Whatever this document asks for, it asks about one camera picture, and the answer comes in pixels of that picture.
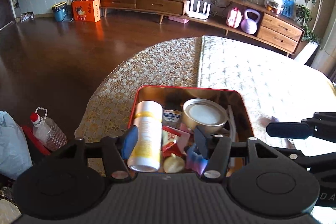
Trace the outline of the yellow white lotion bottle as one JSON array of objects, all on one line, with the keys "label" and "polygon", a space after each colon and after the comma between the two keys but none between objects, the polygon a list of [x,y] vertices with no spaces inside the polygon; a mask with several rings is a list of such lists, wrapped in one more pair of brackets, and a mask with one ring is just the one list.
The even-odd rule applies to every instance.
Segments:
[{"label": "yellow white lotion bottle", "polygon": [[137,172],[156,172],[161,165],[162,106],[154,101],[139,102],[133,124],[138,129],[138,141],[127,160]]}]

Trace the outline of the pink ridged soap box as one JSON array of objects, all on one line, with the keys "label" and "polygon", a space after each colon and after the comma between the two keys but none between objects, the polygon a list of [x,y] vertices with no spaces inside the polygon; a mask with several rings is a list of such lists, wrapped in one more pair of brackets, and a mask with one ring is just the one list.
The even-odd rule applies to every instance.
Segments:
[{"label": "pink ridged soap box", "polygon": [[189,144],[190,133],[172,127],[168,127],[168,129],[170,129],[172,133],[175,133],[175,135],[179,136],[177,146],[181,153],[184,153],[185,147]]}]

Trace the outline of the gold lidded round tin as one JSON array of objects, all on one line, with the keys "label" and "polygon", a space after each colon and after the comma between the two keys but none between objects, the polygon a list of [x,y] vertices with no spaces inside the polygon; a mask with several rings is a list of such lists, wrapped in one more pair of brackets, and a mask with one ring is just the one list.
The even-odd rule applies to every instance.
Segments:
[{"label": "gold lidded round tin", "polygon": [[228,121],[228,114],[214,101],[193,98],[183,104],[182,123],[191,131],[199,127],[203,132],[218,132]]}]

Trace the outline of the cream round garlic toy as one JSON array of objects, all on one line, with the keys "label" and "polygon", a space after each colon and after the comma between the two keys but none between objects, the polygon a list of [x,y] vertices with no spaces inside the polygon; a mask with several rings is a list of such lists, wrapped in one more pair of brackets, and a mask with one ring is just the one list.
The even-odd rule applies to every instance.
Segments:
[{"label": "cream round garlic toy", "polygon": [[185,168],[185,161],[175,154],[167,157],[163,162],[163,170],[165,173],[178,173]]}]

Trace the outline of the blue purple flower toy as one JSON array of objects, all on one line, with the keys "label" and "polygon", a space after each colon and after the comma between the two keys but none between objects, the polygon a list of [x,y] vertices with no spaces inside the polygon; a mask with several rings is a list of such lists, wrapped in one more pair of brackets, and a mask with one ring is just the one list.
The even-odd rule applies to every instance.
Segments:
[{"label": "blue purple flower toy", "polygon": [[209,161],[200,154],[195,143],[186,150],[186,153],[186,169],[192,170],[201,176]]}]

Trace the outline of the gold floral lace tablecloth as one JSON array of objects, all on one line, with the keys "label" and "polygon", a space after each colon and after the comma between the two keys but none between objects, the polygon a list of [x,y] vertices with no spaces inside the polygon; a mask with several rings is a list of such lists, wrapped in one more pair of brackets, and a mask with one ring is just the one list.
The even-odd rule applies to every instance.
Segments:
[{"label": "gold floral lace tablecloth", "polygon": [[75,137],[88,143],[105,136],[121,136],[132,123],[139,92],[149,88],[151,99],[160,88],[197,85],[202,38],[168,40],[123,61],[102,81],[87,104]]}]

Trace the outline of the red yellow snack packet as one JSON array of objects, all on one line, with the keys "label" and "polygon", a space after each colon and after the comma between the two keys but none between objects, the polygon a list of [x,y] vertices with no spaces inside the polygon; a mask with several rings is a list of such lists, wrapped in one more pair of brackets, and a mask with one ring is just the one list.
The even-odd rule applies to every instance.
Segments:
[{"label": "red yellow snack packet", "polygon": [[175,129],[169,128],[167,126],[162,127],[162,145],[161,151],[164,158],[170,157],[172,154],[175,156],[183,156],[180,148],[178,147],[179,139],[181,134]]}]

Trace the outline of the red metal tin box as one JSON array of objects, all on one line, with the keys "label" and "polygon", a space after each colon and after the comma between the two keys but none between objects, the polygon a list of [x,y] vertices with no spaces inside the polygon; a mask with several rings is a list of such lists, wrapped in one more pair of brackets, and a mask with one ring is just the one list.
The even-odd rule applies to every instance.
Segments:
[{"label": "red metal tin box", "polygon": [[233,90],[143,86],[129,125],[138,129],[127,160],[135,172],[202,174],[219,139],[253,136],[243,99]]}]

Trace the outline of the small purple angular container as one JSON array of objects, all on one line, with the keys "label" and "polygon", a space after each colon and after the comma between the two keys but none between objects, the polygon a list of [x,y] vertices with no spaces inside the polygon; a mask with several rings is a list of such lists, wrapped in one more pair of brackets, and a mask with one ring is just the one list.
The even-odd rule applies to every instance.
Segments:
[{"label": "small purple angular container", "polygon": [[278,119],[275,118],[274,116],[272,116],[272,117],[270,118],[270,121],[271,121],[271,122],[278,122]]}]

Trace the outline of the clear eye drop bottle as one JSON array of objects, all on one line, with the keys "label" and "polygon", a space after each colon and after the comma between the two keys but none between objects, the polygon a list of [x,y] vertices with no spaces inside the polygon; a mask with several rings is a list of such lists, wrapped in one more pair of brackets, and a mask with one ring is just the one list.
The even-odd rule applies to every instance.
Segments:
[{"label": "clear eye drop bottle", "polygon": [[172,128],[179,128],[182,119],[182,107],[179,103],[169,101],[163,107],[162,124]]}]

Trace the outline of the quilted cream mattress pad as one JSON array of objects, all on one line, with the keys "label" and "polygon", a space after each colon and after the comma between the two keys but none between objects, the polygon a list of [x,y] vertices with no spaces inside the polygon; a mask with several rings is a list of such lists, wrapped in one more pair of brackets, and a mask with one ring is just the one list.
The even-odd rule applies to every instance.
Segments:
[{"label": "quilted cream mattress pad", "polygon": [[335,152],[335,143],[312,136],[281,139],[266,133],[271,118],[300,122],[315,112],[335,111],[334,85],[311,67],[264,48],[203,36],[197,86],[240,93],[253,134],[270,146],[299,149],[307,156]]}]

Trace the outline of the clear plastic water jug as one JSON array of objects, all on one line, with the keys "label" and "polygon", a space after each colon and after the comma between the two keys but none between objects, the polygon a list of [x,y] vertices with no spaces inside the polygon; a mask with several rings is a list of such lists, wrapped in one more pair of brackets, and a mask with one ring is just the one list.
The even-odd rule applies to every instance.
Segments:
[{"label": "clear plastic water jug", "polygon": [[66,135],[53,119],[48,116],[48,110],[37,107],[30,115],[33,124],[34,137],[48,150],[54,152],[68,143]]}]

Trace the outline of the light blue plastic bag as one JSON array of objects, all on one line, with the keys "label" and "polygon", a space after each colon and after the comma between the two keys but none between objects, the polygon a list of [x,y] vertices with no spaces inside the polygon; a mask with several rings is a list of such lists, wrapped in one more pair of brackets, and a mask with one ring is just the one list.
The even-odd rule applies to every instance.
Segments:
[{"label": "light blue plastic bag", "polygon": [[1,174],[16,180],[33,163],[22,128],[5,111],[1,111],[0,120]]}]

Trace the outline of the blue plastic basket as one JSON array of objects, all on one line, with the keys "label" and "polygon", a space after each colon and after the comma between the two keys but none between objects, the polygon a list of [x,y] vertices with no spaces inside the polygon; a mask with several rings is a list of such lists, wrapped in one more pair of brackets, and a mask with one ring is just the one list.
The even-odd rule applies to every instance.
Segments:
[{"label": "blue plastic basket", "polygon": [[293,18],[294,0],[282,0],[281,15]]}]

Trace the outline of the purple kettlebell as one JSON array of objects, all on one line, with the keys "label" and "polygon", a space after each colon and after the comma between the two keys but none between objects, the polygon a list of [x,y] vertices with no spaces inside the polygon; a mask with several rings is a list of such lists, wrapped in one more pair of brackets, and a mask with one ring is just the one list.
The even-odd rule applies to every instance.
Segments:
[{"label": "purple kettlebell", "polygon": [[[248,13],[254,14],[257,16],[256,20],[249,18]],[[261,15],[258,11],[253,9],[246,9],[244,11],[244,19],[240,23],[240,27],[243,32],[253,35],[257,32],[257,24],[261,18]]]}]

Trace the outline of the clear bag of snacks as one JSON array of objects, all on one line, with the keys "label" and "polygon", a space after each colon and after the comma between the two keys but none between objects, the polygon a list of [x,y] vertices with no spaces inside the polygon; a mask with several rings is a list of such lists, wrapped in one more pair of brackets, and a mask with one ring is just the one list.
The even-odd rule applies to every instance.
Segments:
[{"label": "clear bag of snacks", "polygon": [[265,8],[268,11],[275,13],[276,15],[279,15],[281,13],[283,5],[283,0],[264,0]]}]

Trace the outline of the pink toy case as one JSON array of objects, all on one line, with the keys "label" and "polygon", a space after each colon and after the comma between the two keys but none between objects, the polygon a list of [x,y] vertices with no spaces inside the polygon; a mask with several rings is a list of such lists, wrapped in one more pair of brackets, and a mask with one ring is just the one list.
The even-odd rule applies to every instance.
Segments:
[{"label": "pink toy case", "polygon": [[238,28],[242,20],[242,17],[243,17],[242,12],[237,7],[232,8],[227,15],[226,20],[227,26],[231,28]]}]

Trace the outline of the white wifi router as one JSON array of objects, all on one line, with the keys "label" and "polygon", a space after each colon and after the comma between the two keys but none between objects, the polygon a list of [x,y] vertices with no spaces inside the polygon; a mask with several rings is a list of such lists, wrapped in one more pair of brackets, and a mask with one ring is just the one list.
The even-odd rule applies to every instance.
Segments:
[{"label": "white wifi router", "polygon": [[187,0],[186,15],[190,18],[207,20],[210,16],[211,4],[207,2]]}]

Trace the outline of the wooden TV console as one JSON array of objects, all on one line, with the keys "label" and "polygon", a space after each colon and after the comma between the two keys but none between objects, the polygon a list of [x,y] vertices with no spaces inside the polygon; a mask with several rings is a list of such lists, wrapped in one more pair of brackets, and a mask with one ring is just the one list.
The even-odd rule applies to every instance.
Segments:
[{"label": "wooden TV console", "polygon": [[244,0],[99,0],[100,7],[175,16],[256,40],[288,55],[296,52],[305,31],[293,20]]}]

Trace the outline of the orange gift box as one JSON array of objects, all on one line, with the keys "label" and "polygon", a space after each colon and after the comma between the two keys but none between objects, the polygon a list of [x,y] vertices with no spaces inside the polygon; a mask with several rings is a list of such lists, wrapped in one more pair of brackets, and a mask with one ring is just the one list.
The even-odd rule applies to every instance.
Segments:
[{"label": "orange gift box", "polygon": [[75,21],[98,22],[101,20],[99,0],[80,0],[72,2]]}]

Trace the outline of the teal trash bin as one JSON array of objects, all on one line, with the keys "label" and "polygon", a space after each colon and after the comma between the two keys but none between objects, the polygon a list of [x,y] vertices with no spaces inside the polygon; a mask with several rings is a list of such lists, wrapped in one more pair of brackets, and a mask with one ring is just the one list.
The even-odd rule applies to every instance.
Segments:
[{"label": "teal trash bin", "polygon": [[52,6],[54,18],[57,22],[69,22],[72,19],[71,6],[67,2],[59,2]]}]

